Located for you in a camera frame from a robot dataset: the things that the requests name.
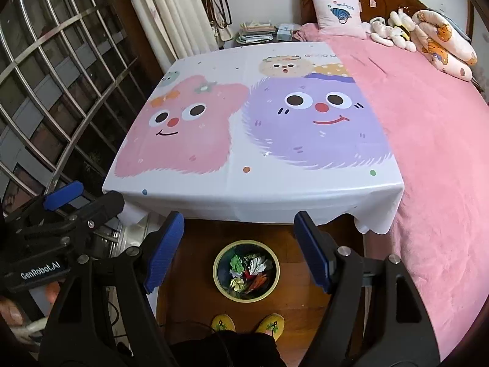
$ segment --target floor plank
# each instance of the floor plank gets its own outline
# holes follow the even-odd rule
[[[321,227],[329,232],[338,245],[349,246],[363,254],[362,236],[353,225],[353,217],[343,215]],[[277,255],[280,280],[267,298],[242,304],[224,297],[212,278],[212,266],[219,251],[236,240],[263,242]],[[238,332],[253,331],[270,313],[285,318],[285,331],[277,341],[282,359],[288,366],[297,366],[309,347],[324,311],[329,295],[315,286],[297,244],[291,225],[242,224],[187,220],[185,234],[165,283],[160,288],[158,322],[166,325],[170,343],[196,339],[209,334],[194,323],[209,324],[219,313],[227,313]],[[363,317],[359,317],[361,336]]]

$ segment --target stuffed animal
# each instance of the stuffed animal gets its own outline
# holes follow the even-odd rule
[[[414,30],[415,28],[412,19],[403,13],[402,9],[399,9],[398,12],[391,12],[387,23],[389,26],[386,26],[382,17],[373,18],[370,24],[375,33],[370,34],[370,38],[387,47],[396,45],[401,49],[416,52],[416,45],[409,39],[410,29]]]

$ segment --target yellow slipper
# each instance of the yellow slipper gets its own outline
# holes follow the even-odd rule
[[[228,315],[217,315],[216,317],[214,317],[211,323],[211,327],[216,331],[227,330],[236,332],[234,322]]]
[[[278,313],[265,317],[255,332],[272,336],[276,341],[284,332],[285,319]]]

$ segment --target pink cartoon character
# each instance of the pink cartoon character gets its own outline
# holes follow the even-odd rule
[[[243,84],[192,76],[148,100],[129,130],[115,167],[119,177],[172,169],[204,174],[229,156],[229,117],[248,99]]]

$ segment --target metal bolt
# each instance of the metal bolt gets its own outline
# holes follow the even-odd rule
[[[400,262],[400,257],[395,254],[390,254],[389,255],[389,261],[395,265],[397,265]]]
[[[347,246],[338,247],[338,254],[342,256],[348,256],[351,254],[351,248]]]
[[[67,246],[72,240],[69,238],[69,236],[62,237],[60,240],[60,243],[62,246]]]
[[[78,257],[77,261],[78,261],[78,263],[79,263],[80,265],[83,265],[83,264],[87,263],[87,262],[89,261],[89,259],[90,259],[90,258],[89,258],[89,256],[88,256],[88,255],[86,255],[86,254],[81,254],[81,255]]]
[[[126,254],[128,254],[128,256],[136,256],[136,255],[138,255],[139,254],[139,247],[136,247],[136,246],[129,247],[126,250]]]

